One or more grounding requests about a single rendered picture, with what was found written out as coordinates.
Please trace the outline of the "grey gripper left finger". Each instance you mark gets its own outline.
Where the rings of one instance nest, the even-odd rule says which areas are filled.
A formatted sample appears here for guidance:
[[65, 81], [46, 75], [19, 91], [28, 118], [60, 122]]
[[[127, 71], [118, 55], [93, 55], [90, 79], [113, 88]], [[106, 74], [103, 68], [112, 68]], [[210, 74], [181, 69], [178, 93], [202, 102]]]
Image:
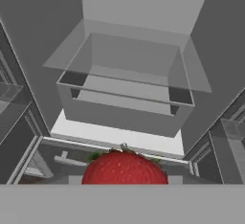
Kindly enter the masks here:
[[69, 176], [70, 185], [80, 185], [81, 181], [82, 181], [82, 177], [80, 175], [70, 175]]

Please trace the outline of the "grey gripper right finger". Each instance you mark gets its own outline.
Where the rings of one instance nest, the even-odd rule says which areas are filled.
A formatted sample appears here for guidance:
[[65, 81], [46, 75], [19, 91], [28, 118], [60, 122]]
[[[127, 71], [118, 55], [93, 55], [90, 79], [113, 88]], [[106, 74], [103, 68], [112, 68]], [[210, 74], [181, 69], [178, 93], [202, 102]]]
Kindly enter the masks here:
[[178, 175], [170, 175], [168, 177], [168, 183], [170, 185], [182, 185], [183, 184], [183, 177]]

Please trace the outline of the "red strawberry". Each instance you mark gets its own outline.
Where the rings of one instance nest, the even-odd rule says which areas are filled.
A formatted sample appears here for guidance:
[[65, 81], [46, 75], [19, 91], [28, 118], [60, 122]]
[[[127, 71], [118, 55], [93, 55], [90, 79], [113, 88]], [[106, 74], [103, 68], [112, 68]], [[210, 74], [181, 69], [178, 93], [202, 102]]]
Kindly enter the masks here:
[[142, 154], [121, 144], [121, 150], [110, 148], [108, 152], [93, 153], [82, 184], [95, 185], [167, 185], [167, 173]]

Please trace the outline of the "grey fridge door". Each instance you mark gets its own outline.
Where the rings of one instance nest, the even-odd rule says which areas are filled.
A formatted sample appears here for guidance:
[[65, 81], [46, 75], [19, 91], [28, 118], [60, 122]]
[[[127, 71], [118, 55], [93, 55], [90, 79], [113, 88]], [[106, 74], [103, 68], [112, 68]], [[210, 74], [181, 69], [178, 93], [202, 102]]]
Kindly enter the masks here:
[[215, 184], [242, 184], [231, 148], [232, 139], [226, 135], [221, 120], [244, 117], [245, 86], [225, 94], [214, 90], [203, 95], [195, 92], [196, 107], [182, 126], [184, 160], [190, 162], [190, 172]]
[[33, 117], [33, 97], [0, 22], [0, 82], [22, 85], [22, 91], [0, 114], [0, 184], [12, 184], [41, 136]]

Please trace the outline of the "grey fridge drawer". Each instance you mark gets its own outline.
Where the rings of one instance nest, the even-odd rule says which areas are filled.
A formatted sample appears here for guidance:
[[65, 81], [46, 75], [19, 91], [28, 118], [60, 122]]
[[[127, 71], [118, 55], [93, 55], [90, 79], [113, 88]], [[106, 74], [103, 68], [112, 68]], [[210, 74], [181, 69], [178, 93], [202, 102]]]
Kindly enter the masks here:
[[173, 137], [195, 103], [180, 48], [89, 34], [56, 83], [67, 119]]

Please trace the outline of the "clear glass fridge shelf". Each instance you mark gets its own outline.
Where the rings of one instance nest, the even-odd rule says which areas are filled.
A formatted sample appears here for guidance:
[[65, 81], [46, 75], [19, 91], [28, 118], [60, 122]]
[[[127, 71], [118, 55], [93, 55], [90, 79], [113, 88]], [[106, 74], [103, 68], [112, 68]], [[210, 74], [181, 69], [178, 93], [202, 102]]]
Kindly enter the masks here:
[[47, 59], [45, 66], [65, 69], [78, 53], [85, 38], [91, 33], [109, 34], [177, 46], [180, 48], [181, 56], [184, 60], [190, 89], [203, 92], [212, 91], [190, 35], [95, 20], [81, 20]]

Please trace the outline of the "grey fridge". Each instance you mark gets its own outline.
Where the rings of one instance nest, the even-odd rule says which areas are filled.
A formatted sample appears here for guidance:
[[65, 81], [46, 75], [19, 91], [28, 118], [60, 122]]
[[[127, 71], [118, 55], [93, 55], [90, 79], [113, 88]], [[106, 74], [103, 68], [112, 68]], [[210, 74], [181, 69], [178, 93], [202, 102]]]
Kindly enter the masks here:
[[30, 88], [41, 131], [14, 182], [40, 143], [51, 140], [101, 150], [127, 144], [143, 155], [186, 165], [191, 177], [211, 183], [190, 172], [182, 127], [167, 137], [66, 118], [56, 83], [68, 66], [55, 69], [45, 62], [85, 19], [190, 35], [212, 89], [190, 89], [195, 107], [195, 92], [225, 94], [245, 86], [245, 0], [0, 0], [0, 22]]

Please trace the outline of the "grey freezer drawer front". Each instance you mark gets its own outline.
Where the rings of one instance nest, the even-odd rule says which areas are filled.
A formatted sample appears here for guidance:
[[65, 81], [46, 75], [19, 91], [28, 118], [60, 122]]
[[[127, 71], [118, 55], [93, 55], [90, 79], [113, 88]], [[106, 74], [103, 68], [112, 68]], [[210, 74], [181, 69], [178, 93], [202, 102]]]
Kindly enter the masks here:
[[[67, 166], [57, 163], [54, 157], [60, 156], [63, 151], [68, 152], [68, 158], [87, 163], [87, 166], [92, 162], [91, 156], [93, 153], [104, 153], [108, 150], [101, 150], [86, 146], [75, 146], [59, 144], [51, 140], [44, 140], [40, 143], [35, 151], [31, 161], [28, 163], [23, 178], [23, 183], [38, 182], [40, 184], [68, 184], [70, 175], [80, 175], [86, 167]], [[170, 175], [178, 175], [183, 177], [183, 182], [189, 177], [189, 167], [186, 165], [177, 164], [169, 161], [162, 161], [156, 158], [147, 158], [155, 162], [162, 171], [167, 173], [167, 178]]]

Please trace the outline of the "clear door bin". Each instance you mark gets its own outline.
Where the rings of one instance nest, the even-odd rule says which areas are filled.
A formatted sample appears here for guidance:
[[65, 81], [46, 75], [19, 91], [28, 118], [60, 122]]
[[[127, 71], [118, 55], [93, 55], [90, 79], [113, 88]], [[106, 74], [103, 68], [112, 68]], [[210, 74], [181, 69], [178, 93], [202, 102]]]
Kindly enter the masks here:
[[11, 104], [13, 99], [22, 91], [22, 85], [0, 82], [0, 114]]
[[225, 119], [222, 119], [221, 122], [229, 139], [238, 141], [245, 139], [245, 123]]

